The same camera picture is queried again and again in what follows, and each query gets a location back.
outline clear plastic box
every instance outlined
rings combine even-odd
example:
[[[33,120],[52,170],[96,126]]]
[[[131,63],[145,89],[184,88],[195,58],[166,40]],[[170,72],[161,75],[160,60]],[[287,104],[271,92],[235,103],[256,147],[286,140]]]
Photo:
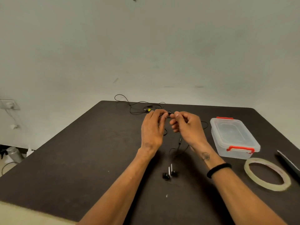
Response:
[[[220,156],[249,159],[260,145],[240,120],[217,117],[210,120],[212,137]]]

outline tape roll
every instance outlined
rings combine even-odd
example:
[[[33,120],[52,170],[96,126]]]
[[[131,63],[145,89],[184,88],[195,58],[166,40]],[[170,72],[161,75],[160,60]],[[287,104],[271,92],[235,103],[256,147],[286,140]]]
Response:
[[[282,177],[284,183],[282,185],[276,185],[276,184],[268,183],[266,181],[261,180],[250,170],[250,167],[249,167],[250,163],[260,163],[260,164],[270,167],[272,170],[276,171]],[[250,158],[250,159],[246,160],[244,169],[245,169],[245,172],[248,174],[248,176],[255,183],[257,183],[258,185],[260,185],[266,189],[273,190],[273,191],[284,191],[291,185],[291,179],[287,175],[287,173],[284,170],[282,170],[280,167],[276,166],[274,163],[271,163],[267,160],[260,159],[260,158]]]

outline red handle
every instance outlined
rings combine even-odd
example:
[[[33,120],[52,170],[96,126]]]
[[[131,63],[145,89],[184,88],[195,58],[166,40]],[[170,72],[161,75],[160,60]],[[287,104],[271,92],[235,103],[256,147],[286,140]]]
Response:
[[[253,153],[255,152],[255,149],[252,148],[252,147],[238,147],[238,146],[229,146],[229,148],[227,148],[226,151],[230,151],[230,150],[233,149],[233,148],[235,148],[235,149],[249,150],[249,151],[251,151],[251,154],[253,154]]]
[[[222,119],[234,119],[233,117],[217,117],[217,118],[222,118]]]

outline black wristband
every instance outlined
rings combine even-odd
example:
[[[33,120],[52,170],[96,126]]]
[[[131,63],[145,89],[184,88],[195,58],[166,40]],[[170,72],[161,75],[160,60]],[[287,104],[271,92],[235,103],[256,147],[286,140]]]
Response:
[[[212,168],[210,171],[208,171],[208,173],[207,173],[206,176],[207,176],[208,178],[212,178],[212,175],[213,175],[215,172],[217,172],[218,170],[221,170],[221,169],[223,169],[223,168],[225,168],[225,167],[231,168],[232,166],[231,166],[230,163],[222,163],[222,164],[220,164],[220,165],[218,165],[218,166],[215,166],[215,167]]]

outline table surface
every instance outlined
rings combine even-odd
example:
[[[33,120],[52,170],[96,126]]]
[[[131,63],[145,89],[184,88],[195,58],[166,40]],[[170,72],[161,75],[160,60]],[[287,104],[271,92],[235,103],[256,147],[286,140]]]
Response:
[[[137,104],[142,109],[144,103]],[[259,113],[251,108],[163,104],[172,112],[185,110],[208,124],[217,116],[241,120],[261,145],[253,157],[283,167],[275,157],[282,151],[300,166],[300,151]],[[144,114],[131,115],[124,102],[101,101],[36,152],[0,178],[0,200],[25,208],[79,221],[133,160],[141,144]],[[207,168],[191,150],[173,161],[178,178],[162,179],[180,134],[168,134],[150,162],[124,224],[234,224]],[[215,149],[211,126],[204,130]],[[182,142],[181,150],[187,146]],[[299,224],[300,184],[283,192],[254,183],[244,171],[245,160],[223,158],[242,181],[288,224]],[[258,177],[274,184],[281,178],[259,165],[251,166]]]

